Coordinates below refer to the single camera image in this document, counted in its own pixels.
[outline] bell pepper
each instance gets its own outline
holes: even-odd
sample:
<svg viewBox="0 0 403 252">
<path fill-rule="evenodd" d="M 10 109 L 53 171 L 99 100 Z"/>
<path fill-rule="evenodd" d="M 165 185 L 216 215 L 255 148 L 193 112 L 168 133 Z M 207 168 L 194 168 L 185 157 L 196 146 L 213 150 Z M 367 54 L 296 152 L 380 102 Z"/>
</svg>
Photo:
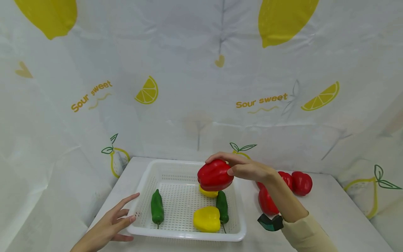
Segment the bell pepper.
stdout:
<svg viewBox="0 0 403 252">
<path fill-rule="evenodd" d="M 203 194 L 204 196 L 209 197 L 209 198 L 216 198 L 218 196 L 217 191 L 215 191 L 215 192 L 204 191 L 200 185 L 199 185 L 199 191 L 201 194 Z"/>
<path fill-rule="evenodd" d="M 151 216 L 152 222 L 157 224 L 157 229 L 159 229 L 160 224 L 164 221 L 164 207 L 162 205 L 162 197 L 158 189 L 154 192 L 151 198 Z"/>
<path fill-rule="evenodd" d="M 216 233 L 221 228 L 220 211 L 214 206 L 198 209 L 193 214 L 193 225 L 206 233 Z"/>
<path fill-rule="evenodd" d="M 306 173 L 294 171 L 291 174 L 293 178 L 294 193 L 298 196 L 307 195 L 312 189 L 312 178 Z"/>
<path fill-rule="evenodd" d="M 278 172 L 280 176 L 283 178 L 284 182 L 288 185 L 288 187 L 293 190 L 293 178 L 291 177 L 290 174 L 285 173 L 283 171 Z"/>
<path fill-rule="evenodd" d="M 226 196 L 223 191 L 218 191 L 216 207 L 220 211 L 220 222 L 222 224 L 222 228 L 224 229 L 224 233 L 226 233 L 224 224 L 228 223 L 229 216 L 228 216 L 228 203 L 226 201 Z"/>
<path fill-rule="evenodd" d="M 260 190 L 262 187 L 264 187 L 264 184 L 263 184 L 263 183 L 260 183 L 260 182 L 257 182 L 257 181 L 256 181 L 256 185 L 258 186 L 259 190 Z"/>
<path fill-rule="evenodd" d="M 266 187 L 260 189 L 258 199 L 260 208 L 266 215 L 276 215 L 279 213 Z"/>
<path fill-rule="evenodd" d="M 234 179 L 227 171 L 231 167 L 220 159 L 213 160 L 203 165 L 197 173 L 197 181 L 201 188 L 208 192 L 221 191 L 229 187 Z"/>
</svg>

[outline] basket perforated bottom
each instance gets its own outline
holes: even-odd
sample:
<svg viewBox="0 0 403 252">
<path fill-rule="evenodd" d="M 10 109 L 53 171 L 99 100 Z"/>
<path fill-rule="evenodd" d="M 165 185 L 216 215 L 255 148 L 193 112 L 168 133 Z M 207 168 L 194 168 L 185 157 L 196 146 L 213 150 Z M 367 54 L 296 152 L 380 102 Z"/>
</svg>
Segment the basket perforated bottom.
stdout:
<svg viewBox="0 0 403 252">
<path fill-rule="evenodd" d="M 201 195 L 199 185 L 162 181 L 158 185 L 164 205 L 164 222 L 160 229 L 199 232 L 193 226 L 193 213 L 205 206 L 216 206 L 215 198 Z M 145 227 L 157 229 L 148 218 Z M 218 233 L 224 233 L 221 227 Z"/>
</svg>

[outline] white table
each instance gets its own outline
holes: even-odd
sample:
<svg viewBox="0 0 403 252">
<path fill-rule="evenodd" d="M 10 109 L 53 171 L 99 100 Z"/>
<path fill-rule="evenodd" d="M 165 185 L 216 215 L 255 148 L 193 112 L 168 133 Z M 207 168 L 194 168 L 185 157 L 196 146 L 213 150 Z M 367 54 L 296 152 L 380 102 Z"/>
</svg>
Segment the white table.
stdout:
<svg viewBox="0 0 403 252">
<path fill-rule="evenodd" d="M 137 185 L 152 158 L 134 157 L 113 187 L 91 227 L 121 199 L 135 193 Z M 313 188 L 306 197 L 299 198 L 302 204 L 322 225 L 340 252 L 393 252 L 382 236 L 361 213 L 358 207 L 330 175 L 310 174 Z M 256 221 L 261 215 L 258 204 L 258 189 L 254 182 L 240 183 L 242 201 L 247 222 L 247 234 L 241 242 L 204 242 L 195 240 L 163 239 L 135 236 L 133 242 L 110 242 L 103 252 L 128 251 L 282 251 L 295 252 L 281 231 L 264 230 Z"/>
</svg>

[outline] basket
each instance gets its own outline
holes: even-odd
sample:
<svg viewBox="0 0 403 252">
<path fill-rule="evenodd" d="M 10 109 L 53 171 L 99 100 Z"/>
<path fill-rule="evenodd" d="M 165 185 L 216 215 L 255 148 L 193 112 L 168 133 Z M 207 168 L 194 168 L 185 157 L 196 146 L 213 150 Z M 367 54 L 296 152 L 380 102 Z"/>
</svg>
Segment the basket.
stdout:
<svg viewBox="0 0 403 252">
<path fill-rule="evenodd" d="M 136 216 L 127 231 L 135 235 L 192 239 L 205 241 L 238 242 L 246 235 L 246 222 L 242 200 L 237 193 L 237 178 L 224 190 L 228 203 L 229 222 L 217 233 L 202 233 L 193 226 L 193 213 L 205 206 L 215 206 L 215 198 L 207 198 L 199 192 L 197 172 L 201 162 L 176 160 L 152 161 L 136 192 L 140 196 L 133 201 L 129 214 Z M 164 222 L 159 229 L 151 219 L 151 198 L 159 189 L 164 205 Z"/>
</svg>

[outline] beige sleeve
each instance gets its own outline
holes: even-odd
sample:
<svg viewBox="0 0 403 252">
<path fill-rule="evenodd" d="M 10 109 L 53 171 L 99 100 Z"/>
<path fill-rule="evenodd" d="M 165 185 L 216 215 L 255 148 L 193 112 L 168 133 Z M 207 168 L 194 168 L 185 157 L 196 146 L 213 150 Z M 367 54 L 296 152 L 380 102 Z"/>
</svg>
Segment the beige sleeve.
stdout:
<svg viewBox="0 0 403 252">
<path fill-rule="evenodd" d="M 337 252 L 336 246 L 320 224 L 308 215 L 295 223 L 283 221 L 285 238 L 298 252 Z"/>
</svg>

